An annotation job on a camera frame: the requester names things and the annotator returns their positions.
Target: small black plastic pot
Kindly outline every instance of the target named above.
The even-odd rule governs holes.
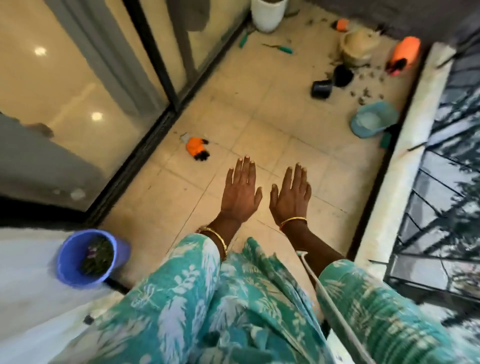
[[[333,82],[336,87],[345,87],[353,80],[353,72],[344,64],[339,64],[333,71]]]
[[[313,98],[326,99],[330,97],[333,88],[332,80],[314,81],[312,84],[311,96]]]

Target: finger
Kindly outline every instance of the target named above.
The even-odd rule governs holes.
[[[270,192],[270,208],[275,208],[278,201],[278,187],[276,184],[272,184],[272,191]]]
[[[301,182],[301,165],[297,163],[295,165],[295,172],[293,174],[292,190],[298,190]]]
[[[282,191],[281,194],[284,194],[290,189],[290,185],[292,184],[292,167],[288,167],[287,171],[285,172],[285,176],[283,177],[282,183]]]
[[[233,168],[230,168],[227,172],[227,179],[225,180],[225,186],[230,186],[232,184],[233,177]]]
[[[255,167],[255,162],[250,162],[250,171],[248,172],[248,184],[251,184],[255,187],[255,181],[257,179],[257,168]]]
[[[247,183],[248,182],[248,173],[250,172],[250,157],[245,156],[243,159],[243,166],[241,169],[241,176],[240,182]]]
[[[257,193],[255,194],[255,198],[253,200],[253,205],[255,206],[255,211],[258,210],[258,206],[260,206],[260,201],[262,200],[263,194],[262,194],[262,188],[258,187],[257,188]]]
[[[312,196],[312,186],[310,186],[310,184],[307,183],[307,190],[305,191],[305,201],[310,201],[311,196]]]
[[[300,193],[305,194],[307,191],[307,169],[303,167],[301,169],[301,181],[300,181]]]
[[[233,183],[238,183],[240,181],[241,163],[242,159],[239,158],[239,160],[237,160],[237,165],[235,166],[235,171],[233,172]]]

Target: green tool handle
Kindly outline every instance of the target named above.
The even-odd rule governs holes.
[[[293,54],[292,48],[280,46],[278,47],[278,50],[281,50],[282,52],[288,53],[288,54]]]
[[[243,48],[243,46],[245,45],[245,43],[247,43],[247,39],[248,39],[248,33],[245,34],[245,35],[243,36],[243,38],[241,39],[240,44],[239,44],[239,47],[240,47],[240,48]]]

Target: hand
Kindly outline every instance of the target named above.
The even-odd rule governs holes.
[[[249,157],[237,161],[235,170],[230,168],[225,181],[220,215],[239,222],[246,222],[257,211],[262,200],[262,188],[255,193],[255,163]]]
[[[292,167],[288,167],[280,195],[276,184],[272,186],[270,193],[270,212],[275,224],[280,226],[288,218],[306,218],[311,196],[312,187],[307,182],[307,170],[297,163],[292,182]]]

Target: green floral dress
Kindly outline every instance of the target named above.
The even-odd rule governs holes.
[[[347,260],[319,277],[377,363],[480,363],[446,331]],[[357,347],[322,296],[320,306],[356,363]],[[220,264],[215,244],[191,234],[161,267],[72,341],[55,363],[334,363],[307,295],[252,238]]]

